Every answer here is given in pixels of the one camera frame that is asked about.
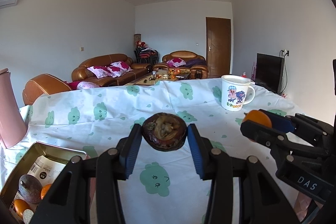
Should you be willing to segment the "right hand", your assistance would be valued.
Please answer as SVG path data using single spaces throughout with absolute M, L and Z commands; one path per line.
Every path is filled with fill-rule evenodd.
M 312 199 L 303 193 L 299 192 L 297 195 L 297 199 L 294 204 L 294 212 L 296 213 L 296 216 L 300 222 L 303 223 L 311 223 L 310 220 L 305 220 L 305 217 L 307 216 L 309 205 L 311 204 Z

